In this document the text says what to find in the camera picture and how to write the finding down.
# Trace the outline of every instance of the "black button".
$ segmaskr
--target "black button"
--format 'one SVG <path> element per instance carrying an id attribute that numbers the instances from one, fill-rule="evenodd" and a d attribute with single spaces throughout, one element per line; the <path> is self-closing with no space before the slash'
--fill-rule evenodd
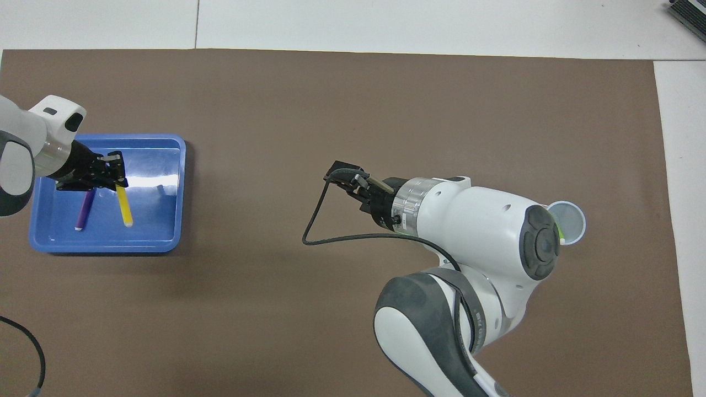
<path id="1" fill-rule="evenodd" d="M 556 244 L 554 243 L 554 233 L 544 228 L 537 233 L 537 239 L 534 241 L 534 250 L 537 253 L 537 258 L 542 262 L 549 262 L 555 257 Z"/>
<path id="2" fill-rule="evenodd" d="M 537 266 L 537 269 L 534 271 L 534 275 L 541 280 L 547 277 L 552 270 L 554 270 L 554 261 Z"/>
<path id="3" fill-rule="evenodd" d="M 525 232 L 525 235 L 522 236 L 523 241 L 523 247 L 525 248 L 525 252 L 523 254 L 525 255 L 525 260 L 526 260 L 526 267 L 530 267 L 532 262 L 537 261 L 537 254 L 534 252 L 534 233 L 533 232 Z"/>
<path id="4" fill-rule="evenodd" d="M 542 229 L 543 227 L 549 226 L 549 218 L 551 218 L 551 214 L 540 206 L 536 206 L 529 210 L 529 213 L 527 214 L 529 224 L 535 229 Z"/>
<path id="5" fill-rule="evenodd" d="M 69 117 L 66 120 L 66 123 L 64 123 L 64 126 L 69 131 L 76 132 L 76 131 L 78 131 L 78 126 L 81 125 L 82 121 L 83 121 L 83 115 L 81 113 L 74 113 L 71 115 L 71 117 Z"/>

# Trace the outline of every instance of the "white table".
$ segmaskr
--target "white table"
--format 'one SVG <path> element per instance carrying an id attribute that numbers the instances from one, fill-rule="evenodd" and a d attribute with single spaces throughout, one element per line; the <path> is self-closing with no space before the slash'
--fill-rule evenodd
<path id="1" fill-rule="evenodd" d="M 216 47 L 654 60 L 693 390 L 706 396 L 706 43 L 665 7 L 657 0 L 0 0 L 0 50 Z"/>

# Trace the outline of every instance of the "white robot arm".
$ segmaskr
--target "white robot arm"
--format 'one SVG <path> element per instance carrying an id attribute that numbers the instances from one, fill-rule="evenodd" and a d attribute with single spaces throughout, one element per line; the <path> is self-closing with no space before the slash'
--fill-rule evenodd
<path id="1" fill-rule="evenodd" d="M 122 153 L 102 156 L 76 141 L 86 111 L 50 95 L 28 111 L 0 95 L 0 217 L 27 205 L 35 177 L 58 190 L 127 187 Z"/>
<path id="2" fill-rule="evenodd" d="M 81 106 L 50 95 L 29 111 L 0 96 L 0 216 L 29 201 L 35 176 L 61 168 L 85 117 Z"/>
<path id="3" fill-rule="evenodd" d="M 421 242 L 439 266 L 397 277 L 383 288 L 373 328 L 381 350 L 427 396 L 509 396 L 473 355 L 513 330 L 534 288 L 554 269 L 560 245 L 585 231 L 581 210 L 544 206 L 468 177 L 387 178 L 334 162 L 302 241 L 394 237 Z M 329 183 L 362 202 L 395 234 L 306 241 Z"/>

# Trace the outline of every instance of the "blue tray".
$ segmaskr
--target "blue tray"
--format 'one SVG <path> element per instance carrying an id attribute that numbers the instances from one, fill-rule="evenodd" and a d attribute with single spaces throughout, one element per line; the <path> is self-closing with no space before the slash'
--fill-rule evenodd
<path id="1" fill-rule="evenodd" d="M 79 134 L 96 153 L 122 150 L 134 219 L 123 225 L 114 191 L 98 189 L 83 231 L 74 230 L 85 192 L 57 191 L 54 180 L 35 181 L 30 244 L 51 253 L 164 253 L 181 238 L 186 144 L 174 134 Z"/>

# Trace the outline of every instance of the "brown mat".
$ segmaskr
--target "brown mat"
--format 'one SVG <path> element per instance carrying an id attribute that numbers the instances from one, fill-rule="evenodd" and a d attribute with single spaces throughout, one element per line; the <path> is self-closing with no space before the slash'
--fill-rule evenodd
<path id="1" fill-rule="evenodd" d="M 40 254 L 29 209 L 0 221 L 0 312 L 42 342 L 53 396 L 421 396 L 378 349 L 372 314 L 390 278 L 434 256 L 299 241 L 336 159 L 583 208 L 584 240 L 479 355 L 509 392 L 691 395 L 651 62 L 239 50 L 2 61 L 0 93 L 25 109 L 60 95 L 88 109 L 79 132 L 189 142 L 184 234 L 167 256 Z M 336 189 L 311 237 L 378 231 Z M 0 327 L 0 352 L 0 395 L 27 393 L 31 345 Z"/>

